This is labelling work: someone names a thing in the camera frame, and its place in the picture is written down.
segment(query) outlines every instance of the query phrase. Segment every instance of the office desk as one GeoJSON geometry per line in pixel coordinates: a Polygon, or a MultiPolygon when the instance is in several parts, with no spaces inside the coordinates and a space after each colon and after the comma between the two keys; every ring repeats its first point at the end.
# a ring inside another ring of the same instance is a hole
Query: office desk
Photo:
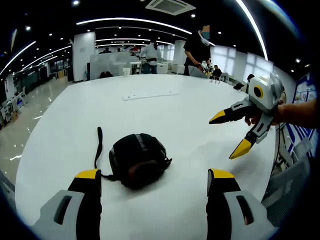
{"type": "Polygon", "coordinates": [[[245,96],[223,82],[167,74],[117,76],[68,86],[43,114],[22,153],[15,186],[18,214],[33,225],[53,195],[68,189],[79,172],[94,168],[101,126],[98,166],[105,175],[112,173],[109,150],[132,133],[155,136],[173,159],[161,179],[140,191],[102,179],[101,239],[206,239],[208,169],[230,171],[239,186],[259,200],[271,174],[274,127],[248,154],[230,160],[250,127],[243,119],[208,123],[245,96]],[[146,94],[165,96],[124,100],[146,94]]]}

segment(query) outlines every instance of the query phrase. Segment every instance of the blue display board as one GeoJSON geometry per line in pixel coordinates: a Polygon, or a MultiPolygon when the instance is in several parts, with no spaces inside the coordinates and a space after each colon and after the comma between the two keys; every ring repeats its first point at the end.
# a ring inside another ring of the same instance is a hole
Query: blue display board
{"type": "MultiPolygon", "coordinates": [[[[303,78],[301,78],[296,84],[292,103],[304,103],[315,99],[317,97],[317,91],[314,83],[314,78],[309,73],[306,74],[303,78]]],[[[302,139],[307,137],[312,145],[312,149],[307,153],[307,155],[308,157],[315,157],[318,142],[317,129],[305,128],[288,123],[286,124],[286,128],[294,145],[297,145],[302,139]]],[[[292,150],[294,145],[291,144],[289,146],[289,152],[292,150]]]]}

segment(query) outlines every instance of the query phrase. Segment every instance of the dark jeans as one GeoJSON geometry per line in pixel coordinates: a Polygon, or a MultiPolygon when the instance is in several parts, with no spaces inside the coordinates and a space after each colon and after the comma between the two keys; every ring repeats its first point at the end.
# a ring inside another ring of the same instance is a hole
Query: dark jeans
{"type": "Polygon", "coordinates": [[[152,66],[149,63],[142,65],[143,74],[157,74],[157,65],[152,66]]]}

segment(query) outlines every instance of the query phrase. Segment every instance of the person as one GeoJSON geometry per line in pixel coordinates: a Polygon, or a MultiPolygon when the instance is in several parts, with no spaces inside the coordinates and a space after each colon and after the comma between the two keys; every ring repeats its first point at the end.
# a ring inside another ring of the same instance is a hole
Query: person
{"type": "Polygon", "coordinates": [[[254,78],[254,77],[255,77],[255,75],[253,75],[253,74],[251,73],[251,74],[249,74],[249,76],[246,78],[246,79],[248,80],[248,83],[246,84],[246,88],[245,88],[245,93],[246,93],[246,94],[249,93],[250,80],[251,80],[252,78],[254,78]]]}
{"type": "Polygon", "coordinates": [[[220,68],[218,67],[218,65],[214,65],[214,70],[213,70],[213,73],[212,73],[213,78],[214,78],[214,79],[215,79],[215,78],[220,78],[221,74],[222,74],[222,71],[220,70],[220,68]]]}
{"type": "Polygon", "coordinates": [[[151,39],[150,44],[140,52],[140,57],[145,56],[146,63],[142,65],[143,74],[157,74],[158,60],[161,59],[160,49],[155,44],[156,40],[151,39]]]}
{"type": "Polygon", "coordinates": [[[202,25],[201,30],[192,34],[186,43],[184,44],[184,53],[186,54],[186,59],[184,63],[184,73],[183,75],[189,76],[189,66],[197,67],[201,72],[203,72],[200,64],[206,61],[210,64],[210,43],[209,39],[209,29],[210,25],[202,25]]]}
{"type": "Polygon", "coordinates": [[[287,103],[287,95],[285,93],[285,87],[282,86],[282,93],[280,96],[279,104],[286,104],[287,103]]]}
{"type": "Polygon", "coordinates": [[[111,53],[111,51],[109,50],[108,47],[105,48],[105,50],[103,50],[102,52],[100,52],[99,54],[108,54],[111,53]]]}
{"type": "MultiPolygon", "coordinates": [[[[245,116],[244,121],[250,126],[256,124],[261,116],[261,111],[253,112],[245,116]]],[[[279,103],[273,113],[272,125],[287,123],[303,128],[316,129],[320,127],[319,113],[317,111],[317,99],[301,103],[279,103]]]]}

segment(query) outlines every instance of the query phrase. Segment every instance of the white pillar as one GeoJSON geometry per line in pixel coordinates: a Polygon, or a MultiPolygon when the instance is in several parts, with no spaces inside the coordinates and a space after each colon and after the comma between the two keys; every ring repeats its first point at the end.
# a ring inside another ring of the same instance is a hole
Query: white pillar
{"type": "Polygon", "coordinates": [[[73,43],[73,76],[74,81],[84,80],[90,56],[96,53],[96,33],[87,32],[74,36],[73,43]]]}
{"type": "Polygon", "coordinates": [[[174,56],[173,62],[179,65],[183,65],[186,62],[187,55],[185,54],[185,46],[186,41],[177,40],[174,43],[174,56]]]}
{"type": "Polygon", "coordinates": [[[50,75],[50,65],[48,62],[46,62],[44,66],[46,67],[46,77],[48,78],[50,75]]]}
{"type": "Polygon", "coordinates": [[[6,99],[10,99],[15,95],[15,84],[14,84],[14,76],[13,74],[9,74],[6,78],[5,78],[5,95],[6,95],[6,99]]]}

